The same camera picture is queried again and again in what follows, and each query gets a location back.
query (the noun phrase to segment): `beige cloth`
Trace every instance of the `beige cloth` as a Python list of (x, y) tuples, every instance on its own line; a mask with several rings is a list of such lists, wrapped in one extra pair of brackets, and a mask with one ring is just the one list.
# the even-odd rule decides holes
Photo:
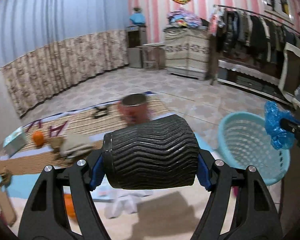
[(73, 158), (90, 152), (93, 144), (87, 135), (70, 133), (60, 147), (60, 156)]

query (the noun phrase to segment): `silver screw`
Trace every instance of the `silver screw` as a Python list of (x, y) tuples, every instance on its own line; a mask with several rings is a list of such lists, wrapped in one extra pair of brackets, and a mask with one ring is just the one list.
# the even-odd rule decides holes
[(77, 165), (78, 166), (83, 166), (83, 165), (85, 165), (86, 164), (86, 161), (85, 160), (78, 160), (77, 161)]
[(51, 170), (52, 170), (52, 166), (51, 165), (45, 166), (45, 168), (44, 168), (44, 171), (46, 171), (46, 172), (49, 172)]
[(257, 168), (255, 166), (249, 166), (248, 169), (251, 172), (256, 172), (256, 170), (257, 170)]
[(222, 160), (216, 160), (216, 161), (215, 161), (215, 164), (216, 164), (217, 166), (223, 166), (225, 163), (224, 163)]

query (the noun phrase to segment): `black cylindrical object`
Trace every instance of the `black cylindrical object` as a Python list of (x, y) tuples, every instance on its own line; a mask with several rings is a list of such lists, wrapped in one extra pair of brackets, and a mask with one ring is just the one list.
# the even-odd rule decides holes
[(107, 133), (102, 147), (108, 181), (123, 189), (192, 185), (198, 154), (193, 131), (175, 114)]

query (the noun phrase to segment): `laundry basket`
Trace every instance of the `laundry basket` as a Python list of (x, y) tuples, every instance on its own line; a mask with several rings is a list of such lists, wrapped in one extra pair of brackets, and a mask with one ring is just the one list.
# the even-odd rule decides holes
[(290, 164), (289, 150), (275, 150), (267, 135), (265, 119), (251, 113), (227, 115), (218, 130), (218, 152), (231, 167), (255, 166), (267, 186), (280, 181)]

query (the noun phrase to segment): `light blue box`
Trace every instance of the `light blue box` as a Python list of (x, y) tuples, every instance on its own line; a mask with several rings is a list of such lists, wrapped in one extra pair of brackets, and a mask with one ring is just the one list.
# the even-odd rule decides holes
[(9, 157), (14, 155), (27, 143), (27, 137), (23, 128), (19, 127), (12, 134), (8, 135), (3, 141), (3, 149)]

